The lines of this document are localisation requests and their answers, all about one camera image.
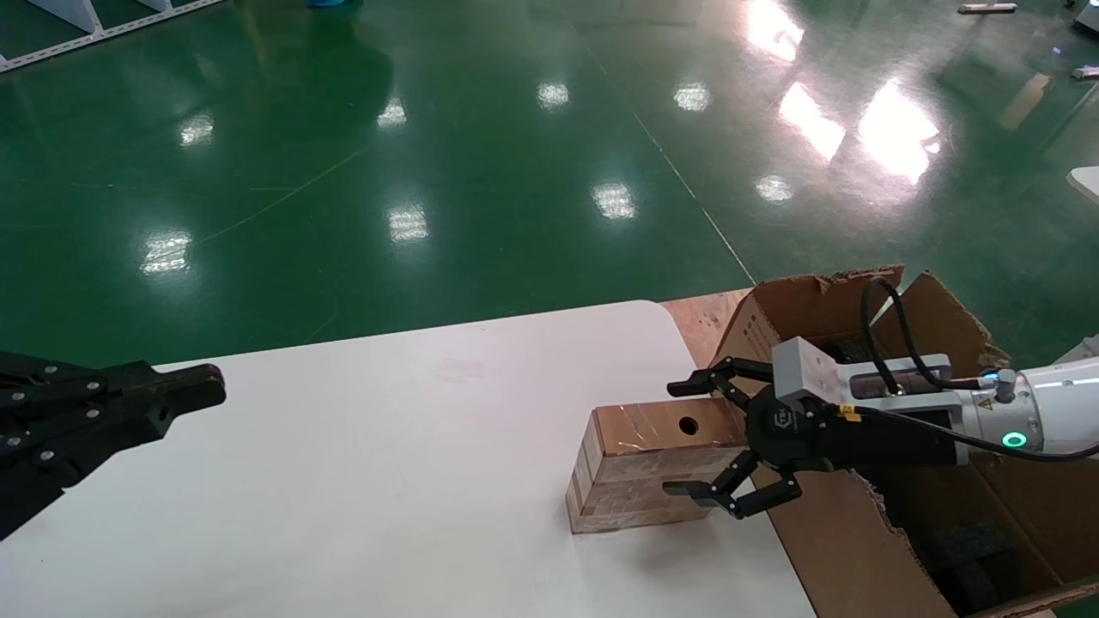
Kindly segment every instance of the box flap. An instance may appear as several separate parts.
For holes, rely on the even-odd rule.
[[[903,266],[895,265],[763,282],[736,308],[710,364],[725,356],[770,362],[771,347],[795,335],[813,339],[857,333],[858,306],[870,277],[880,275],[898,285],[902,274]],[[884,289],[875,293],[874,313],[886,298]],[[744,379],[734,384],[750,395],[763,387]]]
[[[1097,592],[1099,592],[1099,583],[1097,582],[1069,584],[1058,591],[1045,591],[1015,599],[988,611],[975,614],[970,618],[1024,618],[1046,609],[1076,603]]]
[[[770,279],[756,286],[753,293],[759,309],[782,340],[791,336],[815,336],[857,332],[858,306],[870,277],[885,277],[900,285],[904,267],[881,266],[864,271],[844,271],[831,276],[802,275]],[[870,304],[877,313],[887,295],[875,293]]]
[[[973,457],[1019,526],[1062,582],[1099,573],[1099,462],[1046,464]]]
[[[756,487],[778,481],[764,468],[752,477]],[[955,618],[865,481],[845,472],[807,472],[798,483],[801,498],[767,515],[818,616],[881,618],[892,609]]]
[[[929,271],[901,295],[904,316],[915,347],[923,354],[946,354],[955,378],[980,375],[990,367],[1008,366],[1008,355],[992,345],[988,330]],[[907,357],[896,307],[874,323],[874,336],[891,357]]]
[[[1063,584],[973,466],[882,468],[866,475],[885,496],[890,522],[904,530],[959,614]]]

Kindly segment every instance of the cardboard box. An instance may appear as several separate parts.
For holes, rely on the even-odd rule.
[[[770,361],[775,344],[798,335],[843,349],[861,336],[858,305],[873,275],[897,285],[902,267],[759,284],[730,320],[714,360]],[[930,273],[902,298],[920,353],[947,354],[954,377],[1007,364]],[[875,307],[885,300],[881,290]],[[874,334],[888,356],[907,356],[891,308]],[[755,393],[762,385],[739,386]],[[802,497],[768,516],[820,618],[1026,616],[1099,588],[1099,462],[987,453],[972,462],[798,474]],[[754,479],[763,486],[776,475],[761,468]]]
[[[573,533],[707,517],[711,509],[665,494],[664,482],[709,482],[745,444],[724,399],[596,408],[565,494]]]

